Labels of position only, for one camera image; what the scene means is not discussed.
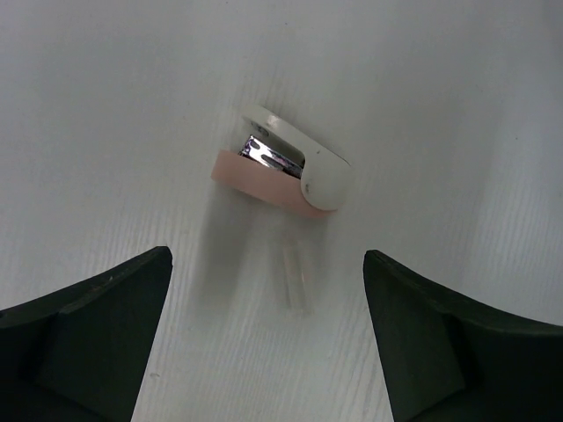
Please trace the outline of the clear pen cap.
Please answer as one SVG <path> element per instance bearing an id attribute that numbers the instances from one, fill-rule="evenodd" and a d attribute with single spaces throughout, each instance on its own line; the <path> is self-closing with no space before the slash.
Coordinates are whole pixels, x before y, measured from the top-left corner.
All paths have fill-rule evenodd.
<path id="1" fill-rule="evenodd" d="M 281 275 L 288 308 L 306 316 L 312 312 L 312 255 L 307 245 L 294 236 L 284 236 L 280 242 Z"/>

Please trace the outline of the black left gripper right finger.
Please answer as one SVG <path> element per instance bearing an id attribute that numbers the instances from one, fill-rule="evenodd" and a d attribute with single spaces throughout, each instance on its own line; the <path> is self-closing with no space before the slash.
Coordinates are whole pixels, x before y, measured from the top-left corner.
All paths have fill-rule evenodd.
<path id="1" fill-rule="evenodd" d="M 367 251 L 363 279 L 396 421 L 560 421 L 562 328 Z"/>

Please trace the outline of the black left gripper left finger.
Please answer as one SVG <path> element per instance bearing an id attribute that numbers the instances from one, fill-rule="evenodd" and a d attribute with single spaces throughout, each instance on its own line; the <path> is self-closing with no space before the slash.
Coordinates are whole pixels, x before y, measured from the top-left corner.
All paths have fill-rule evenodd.
<path id="1" fill-rule="evenodd" d="M 3 421 L 129 421 L 172 277 L 166 246 L 1 312 Z"/>

